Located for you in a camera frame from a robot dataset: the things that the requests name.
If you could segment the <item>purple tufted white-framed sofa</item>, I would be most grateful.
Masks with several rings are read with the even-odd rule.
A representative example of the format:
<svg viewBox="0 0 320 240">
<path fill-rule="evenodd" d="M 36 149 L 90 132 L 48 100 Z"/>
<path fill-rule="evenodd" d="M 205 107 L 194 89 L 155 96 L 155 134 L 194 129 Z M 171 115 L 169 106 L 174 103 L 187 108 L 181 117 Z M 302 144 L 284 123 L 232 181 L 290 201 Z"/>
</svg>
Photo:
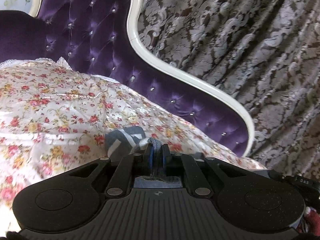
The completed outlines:
<svg viewBox="0 0 320 240">
<path fill-rule="evenodd" d="M 74 70 L 113 78 L 247 156 L 254 140 L 248 111 L 144 47 L 137 28 L 142 1 L 32 0 L 28 13 L 3 10 L 1 60 L 64 58 Z"/>
</svg>

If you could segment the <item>dark damask curtain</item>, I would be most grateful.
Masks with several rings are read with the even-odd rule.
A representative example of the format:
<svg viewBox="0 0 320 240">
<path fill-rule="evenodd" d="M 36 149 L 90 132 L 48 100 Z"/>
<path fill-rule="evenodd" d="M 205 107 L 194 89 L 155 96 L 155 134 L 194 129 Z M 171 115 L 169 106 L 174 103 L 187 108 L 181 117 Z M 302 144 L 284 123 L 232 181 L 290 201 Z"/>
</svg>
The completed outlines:
<svg viewBox="0 0 320 240">
<path fill-rule="evenodd" d="M 319 180 L 319 0 L 143 0 L 138 31 L 247 109 L 251 158 Z"/>
</svg>

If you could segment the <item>grey white striped cardigan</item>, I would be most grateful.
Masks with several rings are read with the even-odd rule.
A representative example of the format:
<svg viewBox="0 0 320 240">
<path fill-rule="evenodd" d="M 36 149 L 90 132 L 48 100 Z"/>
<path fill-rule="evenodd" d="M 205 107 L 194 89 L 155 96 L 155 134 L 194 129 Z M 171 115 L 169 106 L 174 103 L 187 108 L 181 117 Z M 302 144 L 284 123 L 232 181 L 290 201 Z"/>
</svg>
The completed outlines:
<svg viewBox="0 0 320 240">
<path fill-rule="evenodd" d="M 162 145 L 157 139 L 148 138 L 139 126 L 116 129 L 105 135 L 107 156 L 116 168 L 121 159 L 129 154 L 145 150 L 147 144 L 153 146 L 151 173 L 135 178 L 133 188 L 138 189 L 181 189 L 182 182 L 179 177 L 166 176 L 163 170 Z M 189 154 L 197 162 L 203 158 L 202 154 Z"/>
</svg>

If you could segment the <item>floral bed cover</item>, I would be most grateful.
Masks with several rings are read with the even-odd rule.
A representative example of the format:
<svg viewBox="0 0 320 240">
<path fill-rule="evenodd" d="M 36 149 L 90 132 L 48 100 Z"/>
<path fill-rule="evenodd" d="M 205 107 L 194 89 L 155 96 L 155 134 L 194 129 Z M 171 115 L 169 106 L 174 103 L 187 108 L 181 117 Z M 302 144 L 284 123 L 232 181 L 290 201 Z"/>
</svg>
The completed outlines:
<svg viewBox="0 0 320 240">
<path fill-rule="evenodd" d="M 263 169 L 116 80 L 75 72 L 64 59 L 8 60 L 1 64 L 1 234 L 19 229 L 12 202 L 22 189 L 110 157 L 105 135 L 130 126 L 175 152 Z"/>
</svg>

